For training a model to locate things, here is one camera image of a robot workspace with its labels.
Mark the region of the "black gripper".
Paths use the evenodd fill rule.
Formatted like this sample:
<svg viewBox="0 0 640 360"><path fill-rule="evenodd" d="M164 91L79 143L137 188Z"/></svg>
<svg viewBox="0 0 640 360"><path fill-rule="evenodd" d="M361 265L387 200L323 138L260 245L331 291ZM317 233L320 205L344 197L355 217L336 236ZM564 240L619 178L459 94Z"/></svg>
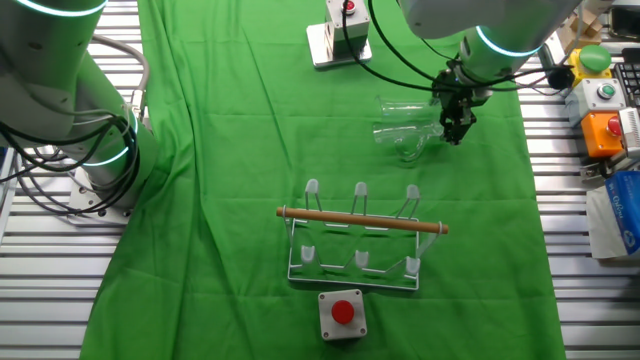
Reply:
<svg viewBox="0 0 640 360"><path fill-rule="evenodd" d="M472 109L484 105L491 96L488 86L458 74L452 69L442 70L433 81L434 97L441 105L441 139L459 145L471 126L476 123Z"/></svg>

